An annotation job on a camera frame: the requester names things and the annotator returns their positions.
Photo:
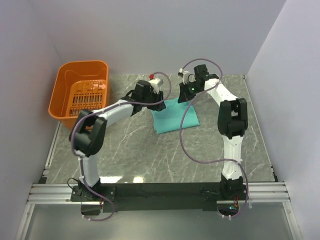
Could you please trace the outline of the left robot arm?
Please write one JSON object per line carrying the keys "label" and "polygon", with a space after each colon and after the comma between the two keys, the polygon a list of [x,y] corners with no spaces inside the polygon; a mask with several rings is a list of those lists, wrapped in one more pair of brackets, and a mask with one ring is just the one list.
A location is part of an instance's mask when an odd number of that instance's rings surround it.
{"label": "left robot arm", "polygon": [[103,146],[106,129],[135,115],[144,107],[158,112],[164,110],[166,105],[162,84],[163,80],[159,78],[139,80],[135,88],[116,103],[97,110],[80,111],[69,136],[72,152],[77,156],[80,166],[78,189],[73,190],[76,195],[88,201],[94,201],[103,195],[97,153]]}

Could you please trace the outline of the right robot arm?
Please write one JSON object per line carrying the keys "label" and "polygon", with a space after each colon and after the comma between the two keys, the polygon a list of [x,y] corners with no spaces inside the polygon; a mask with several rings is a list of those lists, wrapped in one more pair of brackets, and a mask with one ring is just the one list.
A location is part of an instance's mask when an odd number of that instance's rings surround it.
{"label": "right robot arm", "polygon": [[247,101],[232,94],[216,74],[208,72],[205,64],[194,67],[194,80],[191,80],[192,74],[183,68],[177,75],[182,78],[179,84],[179,104],[191,101],[205,92],[219,106],[217,128],[223,139],[225,159],[219,193],[226,200],[233,199],[246,190],[240,163],[242,142],[245,131],[248,129]]}

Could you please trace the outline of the orange plastic basket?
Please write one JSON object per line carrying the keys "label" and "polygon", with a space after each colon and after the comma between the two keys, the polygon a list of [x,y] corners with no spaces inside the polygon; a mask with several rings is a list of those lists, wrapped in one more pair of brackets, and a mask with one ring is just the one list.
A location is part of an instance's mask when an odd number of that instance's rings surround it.
{"label": "orange plastic basket", "polygon": [[109,67],[100,60],[73,61],[57,73],[48,113],[72,129],[81,110],[90,111],[110,104]]}

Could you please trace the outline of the teal t shirt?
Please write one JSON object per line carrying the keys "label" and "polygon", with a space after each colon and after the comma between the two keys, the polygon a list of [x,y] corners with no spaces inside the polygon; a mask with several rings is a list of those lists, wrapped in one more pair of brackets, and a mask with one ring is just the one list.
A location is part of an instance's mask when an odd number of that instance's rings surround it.
{"label": "teal t shirt", "polygon": [[[178,103],[178,98],[166,100],[166,108],[162,111],[151,111],[153,127],[157,134],[177,131],[180,129],[182,117],[189,105],[188,102]],[[194,107],[191,105],[185,115],[182,128],[199,126],[200,122]]]}

